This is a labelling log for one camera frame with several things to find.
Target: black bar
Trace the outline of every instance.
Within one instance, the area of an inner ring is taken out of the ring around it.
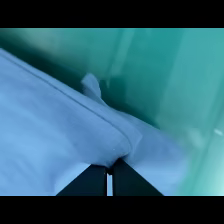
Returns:
[[[106,196],[107,173],[102,166],[91,165],[57,196]]]
[[[163,196],[122,159],[112,169],[113,196]]]

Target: white cloth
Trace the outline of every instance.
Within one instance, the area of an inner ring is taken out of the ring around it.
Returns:
[[[0,49],[0,195],[56,195],[90,164],[118,158],[164,195],[185,176],[187,158],[161,131],[84,94]]]

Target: teal background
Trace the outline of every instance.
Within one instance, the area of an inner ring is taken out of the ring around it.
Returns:
[[[224,195],[224,29],[1,28],[0,46],[79,91],[93,73],[111,106],[187,151],[178,195]]]

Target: teal wall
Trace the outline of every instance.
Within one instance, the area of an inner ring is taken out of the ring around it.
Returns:
[[[178,194],[224,195],[224,29],[0,29],[0,46],[77,90],[92,72],[111,106],[188,152]]]

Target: green glass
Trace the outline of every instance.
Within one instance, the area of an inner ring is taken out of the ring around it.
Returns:
[[[191,166],[180,195],[224,195],[224,29],[10,28],[0,46],[80,91],[171,135]]]

